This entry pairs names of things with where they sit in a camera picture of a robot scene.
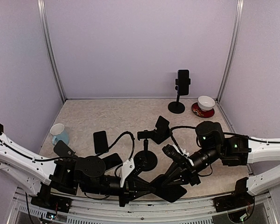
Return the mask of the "black folding phone stand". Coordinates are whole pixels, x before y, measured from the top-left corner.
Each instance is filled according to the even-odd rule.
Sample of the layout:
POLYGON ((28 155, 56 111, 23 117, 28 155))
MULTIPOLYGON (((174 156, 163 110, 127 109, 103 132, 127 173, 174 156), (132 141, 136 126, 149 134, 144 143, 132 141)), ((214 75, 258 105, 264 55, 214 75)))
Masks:
POLYGON ((169 123, 170 122, 164 117, 158 117, 158 120, 155 124, 156 129, 154 129, 154 136, 152 138, 156 144, 159 145, 170 137, 169 123))

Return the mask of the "black round-base pole stand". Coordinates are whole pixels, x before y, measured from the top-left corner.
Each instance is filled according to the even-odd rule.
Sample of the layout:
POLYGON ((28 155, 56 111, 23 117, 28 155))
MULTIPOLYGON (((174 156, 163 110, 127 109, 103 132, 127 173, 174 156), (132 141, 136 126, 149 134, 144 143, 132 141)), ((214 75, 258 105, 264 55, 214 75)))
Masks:
POLYGON ((185 111, 185 106, 180 102, 180 95, 178 95, 178 81, 175 80, 175 90, 177 91, 176 100, 168 104, 168 110, 174 114, 181 114, 185 111))

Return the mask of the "blue-edged black smartphone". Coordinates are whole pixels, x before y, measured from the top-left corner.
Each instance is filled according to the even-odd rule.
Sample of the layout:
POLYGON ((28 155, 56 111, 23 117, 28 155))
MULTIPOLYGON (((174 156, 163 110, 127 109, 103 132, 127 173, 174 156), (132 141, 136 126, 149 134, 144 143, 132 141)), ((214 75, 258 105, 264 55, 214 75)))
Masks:
POLYGON ((178 70, 177 74, 178 78, 178 95, 186 96, 189 94, 189 85, 190 85, 190 78, 189 78, 189 70, 178 70))

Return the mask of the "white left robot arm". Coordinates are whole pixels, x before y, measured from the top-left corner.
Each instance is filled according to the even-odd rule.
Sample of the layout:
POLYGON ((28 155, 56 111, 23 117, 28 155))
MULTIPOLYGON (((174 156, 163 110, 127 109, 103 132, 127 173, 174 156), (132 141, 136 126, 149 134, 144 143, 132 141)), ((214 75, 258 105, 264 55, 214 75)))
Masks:
POLYGON ((155 192, 150 183, 133 175, 135 164, 132 158, 123 162, 114 153, 105 158, 98 156, 60 156, 46 158, 16 144, 4 134, 0 123, 0 171, 14 180, 31 203, 39 207, 66 209, 71 199, 51 194, 59 192, 76 195, 83 193, 118 196, 119 205, 155 192))

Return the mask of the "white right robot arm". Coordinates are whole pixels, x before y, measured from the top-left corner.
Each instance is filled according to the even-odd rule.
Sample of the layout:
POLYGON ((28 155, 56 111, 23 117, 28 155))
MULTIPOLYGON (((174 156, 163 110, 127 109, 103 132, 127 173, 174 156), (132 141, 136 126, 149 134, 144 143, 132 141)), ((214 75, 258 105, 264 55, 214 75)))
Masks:
MULTIPOLYGON (((199 172, 216 160, 222 165, 235 167, 262 161, 280 161, 280 139, 259 139, 236 133, 225 133, 220 123, 204 121, 193 128, 200 150, 189 154, 177 142, 162 150, 173 163, 167 170, 162 188, 200 184, 199 172)), ((280 184, 280 165, 258 175, 236 182, 229 197, 233 207, 239 207, 248 196, 255 196, 280 184)))

